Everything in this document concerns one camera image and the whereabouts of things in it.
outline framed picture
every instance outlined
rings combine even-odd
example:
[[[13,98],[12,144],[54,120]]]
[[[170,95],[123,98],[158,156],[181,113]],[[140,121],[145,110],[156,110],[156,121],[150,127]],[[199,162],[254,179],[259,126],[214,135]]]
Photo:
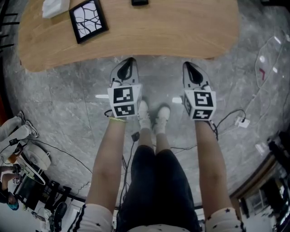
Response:
[[[86,0],[70,9],[69,15],[78,44],[108,30],[99,0]]]

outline gray marble floor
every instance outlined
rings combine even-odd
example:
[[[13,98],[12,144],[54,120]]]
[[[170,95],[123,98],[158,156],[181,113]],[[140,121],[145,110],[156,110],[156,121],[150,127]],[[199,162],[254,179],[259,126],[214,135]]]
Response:
[[[11,3],[9,11],[23,12],[26,2]],[[290,83],[290,42],[286,39],[290,33],[290,14],[282,7],[264,8],[260,0],[238,0],[238,4],[240,37],[225,55],[214,60],[135,56],[140,82],[144,85],[143,95],[152,114],[163,102],[171,106],[167,135],[172,146],[187,148],[196,143],[194,123],[189,120],[182,105],[172,102],[173,97],[183,93],[182,64],[185,61],[196,63],[208,73],[217,92],[217,111],[213,119],[216,123],[232,110],[240,107],[246,110],[251,121],[247,129],[234,126],[239,113],[228,117],[219,128],[219,144],[227,166],[230,193],[265,158],[255,144],[266,142],[269,136],[282,130],[290,121],[290,98],[285,103]],[[7,26],[5,31],[10,37],[3,43],[17,43],[17,26]],[[265,58],[264,63],[260,61],[260,56]],[[31,73],[21,67],[17,46],[8,48],[3,52],[3,58],[13,112],[23,110],[38,129],[41,141],[71,153],[92,169],[107,125],[103,112],[110,108],[108,102],[102,102],[95,96],[106,93],[111,70],[126,57],[89,60]],[[266,72],[264,80],[260,68]],[[138,130],[137,119],[131,119],[126,129],[126,160],[132,146],[131,134]],[[91,179],[91,174],[68,155],[48,146],[43,148],[51,152],[52,165],[45,172],[51,179],[72,187],[75,193]],[[201,196],[197,150],[174,152],[184,168],[198,205]],[[79,195],[85,197],[88,190],[89,185]]]

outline star print shorts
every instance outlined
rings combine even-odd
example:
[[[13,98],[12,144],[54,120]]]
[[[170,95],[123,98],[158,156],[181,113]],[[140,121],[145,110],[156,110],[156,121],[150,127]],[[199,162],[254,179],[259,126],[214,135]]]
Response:
[[[155,224],[198,231],[191,189],[176,156],[171,150],[155,155],[142,145],[132,161],[131,185],[118,214],[117,231]]]

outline white sneaker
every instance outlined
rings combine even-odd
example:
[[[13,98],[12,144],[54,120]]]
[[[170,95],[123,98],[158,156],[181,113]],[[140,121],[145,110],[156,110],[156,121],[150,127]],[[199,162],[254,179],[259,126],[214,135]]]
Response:
[[[165,127],[169,117],[170,117],[169,107],[164,106],[158,111],[158,115],[154,125],[155,134],[165,134]]]
[[[35,127],[32,125],[32,123],[27,120],[26,123],[25,123],[29,129],[30,129],[30,133],[35,137],[35,138],[38,138],[39,137],[39,133],[37,132],[37,130],[35,129]]]
[[[19,111],[19,113],[16,115],[18,118],[22,120],[23,123],[25,123],[25,117],[23,111]]]
[[[139,120],[141,129],[148,128],[151,130],[151,120],[149,116],[148,105],[143,100],[140,102],[140,106],[138,109],[138,120]]]

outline black picture frame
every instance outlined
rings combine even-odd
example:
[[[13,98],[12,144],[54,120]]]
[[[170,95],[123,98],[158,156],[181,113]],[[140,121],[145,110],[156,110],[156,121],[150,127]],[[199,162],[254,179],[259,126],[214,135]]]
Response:
[[[97,13],[98,13],[98,17],[99,17],[99,20],[100,20],[100,23],[101,23],[101,28],[100,29],[97,29],[83,37],[80,37],[79,35],[79,31],[78,31],[78,28],[77,28],[77,21],[76,21],[76,18],[75,18],[75,15],[74,15],[74,11],[80,7],[82,7],[83,5],[85,4],[88,4],[89,2],[94,2],[95,5],[96,5],[96,10],[97,10]],[[99,0],[86,0],[78,5],[76,5],[75,7],[71,8],[69,10],[69,15],[71,17],[71,22],[72,22],[72,28],[73,28],[73,31],[74,31],[74,34],[76,36],[76,39],[77,39],[77,43],[78,44],[81,44],[83,43],[84,41],[100,34],[100,33],[103,33],[105,31],[108,31],[109,28],[108,28],[108,25],[106,23],[106,19],[105,19],[105,16],[104,16],[104,13],[103,13],[103,10],[102,10],[102,6],[101,6],[101,3]]]

